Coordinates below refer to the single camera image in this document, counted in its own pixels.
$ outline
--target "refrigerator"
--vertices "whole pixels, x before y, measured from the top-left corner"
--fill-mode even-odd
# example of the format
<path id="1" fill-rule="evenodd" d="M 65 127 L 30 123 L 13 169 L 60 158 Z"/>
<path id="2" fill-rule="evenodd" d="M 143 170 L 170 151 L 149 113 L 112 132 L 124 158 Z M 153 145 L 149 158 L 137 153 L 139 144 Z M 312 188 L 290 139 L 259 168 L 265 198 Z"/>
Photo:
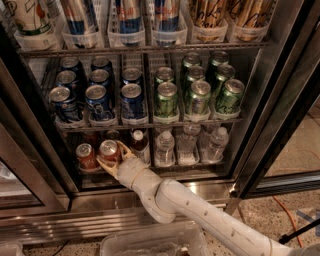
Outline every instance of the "refrigerator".
<path id="1" fill-rule="evenodd" d="M 1 241 L 32 244 L 107 236 L 160 225 L 146 212 L 139 197 L 107 172 L 88 173 L 79 169 L 75 151 L 84 141 L 83 134 L 88 132 L 98 132 L 101 143 L 108 132 L 117 131 L 128 144 L 131 130 L 144 130 L 149 139 L 150 169 L 161 178 L 181 182 L 228 214 L 248 198 L 320 188 L 320 166 L 310 172 L 268 174 L 308 111 L 317 106 L 319 0 L 294 0 L 290 4 L 274 1 L 267 34 L 258 42 L 226 38 L 214 43 L 192 42 L 187 34 L 186 39 L 183 35 L 178 37 L 186 43 L 169 47 L 154 42 L 149 8 L 152 1 L 146 1 L 144 6 L 144 43 L 135 47 L 114 45 L 116 32 L 110 26 L 116 17 L 115 6 L 109 1 L 104 5 L 104 1 L 93 2 L 95 8 L 106 9 L 105 15 L 98 15 L 103 47 L 85 49 L 68 48 L 64 38 L 65 44 L 57 49 L 23 50 L 8 13 L 1 8 Z M 192 26 L 186 26 L 185 12 L 180 17 L 185 29 L 191 30 Z M 245 85 L 238 117 L 196 120 L 201 127 L 226 127 L 230 140 L 223 159 L 209 164 L 200 159 L 192 165 L 180 165 L 175 151 L 173 165 L 156 166 L 157 129 L 172 128 L 174 136 L 179 136 L 181 127 L 190 121 L 183 113 L 180 97 L 179 118 L 165 125 L 157 122 L 153 100 L 156 70 L 163 66 L 172 68 L 179 84 L 181 61 L 186 53 L 198 53 L 207 69 L 209 56 L 215 51 L 228 53 L 235 77 Z M 60 61 L 66 57 L 79 58 L 89 76 L 95 56 L 108 57 L 113 65 L 116 122 L 95 125 L 86 120 L 75 126 L 61 124 L 49 104 L 49 92 L 55 87 Z M 121 75 L 130 67 L 138 67 L 144 79 L 147 116 L 141 123 L 127 122 L 121 116 Z M 178 215 L 174 221 L 186 220 Z"/>

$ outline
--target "green can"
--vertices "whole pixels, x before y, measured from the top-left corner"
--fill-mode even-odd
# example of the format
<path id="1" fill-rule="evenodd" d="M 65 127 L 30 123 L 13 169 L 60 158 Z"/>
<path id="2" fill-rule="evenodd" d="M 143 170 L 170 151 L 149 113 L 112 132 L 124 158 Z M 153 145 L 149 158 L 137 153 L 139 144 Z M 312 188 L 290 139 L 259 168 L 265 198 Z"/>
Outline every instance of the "green can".
<path id="1" fill-rule="evenodd" d="M 177 115 L 177 86 L 171 82 L 159 84 L 155 94 L 155 116 L 168 118 Z"/>
<path id="2" fill-rule="evenodd" d="M 206 81 L 213 86 L 216 79 L 215 74 L 218 66 L 221 64 L 229 64 L 229 55 L 225 51 L 214 51 L 208 61 L 208 67 L 206 71 Z"/>
<path id="3" fill-rule="evenodd" d="M 196 52 L 188 52 L 184 55 L 181 61 L 180 68 L 180 87 L 182 91 L 185 91 L 184 84 L 187 71 L 192 66 L 201 66 L 202 61 L 200 55 Z"/>
<path id="4" fill-rule="evenodd" d="M 235 76 L 235 69 L 228 64 L 221 64 L 218 66 L 216 74 L 215 74 L 215 80 L 213 84 L 211 85 L 211 97 L 213 100 L 216 99 L 217 95 L 219 95 L 219 92 L 223 86 L 223 84 L 229 80 L 234 78 Z"/>
<path id="5" fill-rule="evenodd" d="M 157 90 L 159 84 L 164 82 L 175 83 L 174 72 L 169 67 L 160 67 L 154 76 L 154 89 Z"/>
<path id="6" fill-rule="evenodd" d="M 185 113 L 188 115 L 204 115 L 211 96 L 210 84 L 198 80 L 191 84 L 185 100 Z"/>
<path id="7" fill-rule="evenodd" d="M 216 99 L 215 109 L 220 114 L 233 114 L 240 110 L 244 84 L 237 79 L 229 79 L 224 83 Z"/>

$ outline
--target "bottle cap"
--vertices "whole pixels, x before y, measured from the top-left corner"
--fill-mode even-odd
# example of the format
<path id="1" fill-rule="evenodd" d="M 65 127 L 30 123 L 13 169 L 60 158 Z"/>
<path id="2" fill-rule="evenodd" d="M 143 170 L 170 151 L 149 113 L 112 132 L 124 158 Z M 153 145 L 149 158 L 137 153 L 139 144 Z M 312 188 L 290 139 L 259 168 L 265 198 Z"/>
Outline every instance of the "bottle cap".
<path id="1" fill-rule="evenodd" d="M 133 133 L 133 138 L 134 138 L 135 140 L 142 140 L 142 139 L 143 139 L 143 133 L 142 133 L 142 131 L 140 131 L 140 130 L 134 131 L 134 133 Z"/>

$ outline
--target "blue can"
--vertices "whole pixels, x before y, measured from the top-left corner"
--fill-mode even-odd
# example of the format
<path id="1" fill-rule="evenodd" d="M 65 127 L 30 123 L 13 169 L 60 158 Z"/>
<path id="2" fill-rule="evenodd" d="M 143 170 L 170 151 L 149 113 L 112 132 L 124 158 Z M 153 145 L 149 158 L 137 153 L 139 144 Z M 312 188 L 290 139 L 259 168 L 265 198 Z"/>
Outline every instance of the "blue can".
<path id="1" fill-rule="evenodd" d="M 154 1 L 154 30 L 159 32 L 175 32 L 179 26 L 180 0 L 155 0 Z M 169 46 L 175 41 L 165 40 L 158 35 L 158 45 Z"/>
<path id="2" fill-rule="evenodd" d="M 78 106 L 81 109 L 84 109 L 85 88 L 83 86 L 83 83 L 81 83 L 80 80 L 77 79 L 77 75 L 75 72 L 70 70 L 59 72 L 56 78 L 56 84 L 57 86 L 67 87 L 77 99 Z"/>
<path id="3" fill-rule="evenodd" d="M 140 85 L 126 84 L 121 89 L 121 111 L 125 119 L 141 119 L 146 117 L 144 97 Z"/>
<path id="4" fill-rule="evenodd" d="M 116 0 L 120 34 L 137 33 L 141 29 L 141 0 Z M 137 46 L 139 42 L 123 42 L 126 46 Z"/>
<path id="5" fill-rule="evenodd" d="M 82 113 L 78 108 L 77 100 L 66 87 L 55 87 L 49 93 L 49 102 L 56 115 L 64 123 L 79 122 Z"/>
<path id="6" fill-rule="evenodd" d="M 88 87 L 86 102 L 96 121 L 107 121 L 114 118 L 111 98 L 104 86 L 92 85 Z"/>

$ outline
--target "orange cable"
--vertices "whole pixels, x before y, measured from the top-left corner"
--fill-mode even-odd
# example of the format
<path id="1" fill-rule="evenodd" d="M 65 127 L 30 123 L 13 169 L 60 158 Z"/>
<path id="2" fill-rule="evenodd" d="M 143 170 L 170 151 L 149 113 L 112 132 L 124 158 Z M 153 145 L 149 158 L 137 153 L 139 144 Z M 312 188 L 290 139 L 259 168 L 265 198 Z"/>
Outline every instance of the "orange cable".
<path id="1" fill-rule="evenodd" d="M 275 196 L 272 196 L 272 197 L 282 207 L 282 209 L 287 213 L 287 215 L 289 216 L 289 219 L 291 221 L 291 224 L 292 224 L 292 226 L 294 228 L 294 231 L 297 231 L 298 229 L 297 229 L 296 223 L 295 223 L 291 213 L 287 209 L 287 207 L 283 203 L 281 203 Z M 303 244 L 302 244 L 302 241 L 301 241 L 299 236 L 297 236 L 297 240 L 298 240 L 298 243 L 299 243 L 300 247 L 302 248 Z"/>

